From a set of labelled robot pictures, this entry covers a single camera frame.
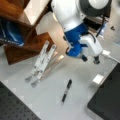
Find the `pen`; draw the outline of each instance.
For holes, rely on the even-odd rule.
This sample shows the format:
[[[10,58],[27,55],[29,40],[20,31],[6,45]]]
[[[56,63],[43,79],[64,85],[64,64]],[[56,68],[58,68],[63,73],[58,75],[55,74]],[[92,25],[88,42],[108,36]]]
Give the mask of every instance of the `pen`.
[[[72,80],[70,79],[68,84],[67,84],[66,91],[64,92],[64,95],[62,97],[62,101],[61,101],[62,104],[64,104],[64,102],[65,102],[65,99],[66,99],[67,94],[68,94],[68,90],[70,89],[71,85],[72,85]]]

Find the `blue robot part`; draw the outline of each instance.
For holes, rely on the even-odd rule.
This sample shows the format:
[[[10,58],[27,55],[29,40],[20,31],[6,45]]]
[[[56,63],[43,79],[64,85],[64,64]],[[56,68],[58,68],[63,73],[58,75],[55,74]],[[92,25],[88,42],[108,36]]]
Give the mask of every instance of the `blue robot part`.
[[[65,32],[65,37],[67,41],[73,47],[68,51],[68,56],[77,57],[82,52],[82,47],[87,47],[87,45],[79,43],[80,35],[87,32],[88,29],[84,23],[80,24],[79,26],[70,31]]]

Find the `table surface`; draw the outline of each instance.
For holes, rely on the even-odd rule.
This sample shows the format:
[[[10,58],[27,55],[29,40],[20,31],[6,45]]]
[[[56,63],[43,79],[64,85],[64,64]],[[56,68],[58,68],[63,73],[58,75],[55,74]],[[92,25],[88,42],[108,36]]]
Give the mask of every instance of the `table surface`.
[[[64,55],[67,48],[63,40],[60,25],[53,20],[52,13],[43,17],[37,26],[37,33],[49,32],[57,45],[59,54]],[[111,55],[120,59],[120,47],[112,42],[99,38],[104,49],[111,51]],[[116,62],[100,56],[101,63],[94,65],[93,58],[86,63],[79,59],[65,56],[64,60],[43,79],[36,88],[25,82],[33,68],[37,56],[23,62],[9,66],[3,50],[0,47],[0,80],[18,98],[20,98],[42,120],[101,120],[87,109],[87,104],[98,89],[92,80],[97,74],[108,76]],[[67,82],[72,79],[73,84],[63,106],[61,99]]]

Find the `cable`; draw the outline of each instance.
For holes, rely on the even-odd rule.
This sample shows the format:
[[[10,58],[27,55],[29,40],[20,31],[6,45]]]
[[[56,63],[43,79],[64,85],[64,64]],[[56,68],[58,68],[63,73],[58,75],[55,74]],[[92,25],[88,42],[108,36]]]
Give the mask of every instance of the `cable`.
[[[95,36],[94,36],[92,33],[90,33],[90,32],[89,32],[89,34],[93,37],[93,39],[94,39],[94,43],[96,43]]]
[[[101,25],[100,30],[98,31],[96,37],[98,37],[99,34],[101,33],[101,30],[102,30],[102,28],[103,28],[104,23],[105,23],[105,16],[103,15],[102,25]]]

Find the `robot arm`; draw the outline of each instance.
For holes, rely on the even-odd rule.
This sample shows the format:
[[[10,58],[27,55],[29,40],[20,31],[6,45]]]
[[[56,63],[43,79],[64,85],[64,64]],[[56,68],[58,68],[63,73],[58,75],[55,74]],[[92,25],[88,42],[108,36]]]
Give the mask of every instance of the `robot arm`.
[[[110,0],[52,0],[51,7],[61,24],[65,39],[69,44],[66,53],[70,57],[87,60],[88,56],[95,58],[95,63],[99,63],[98,56],[102,53],[102,47],[92,34],[80,16],[83,12],[88,16],[103,15],[109,6]]]

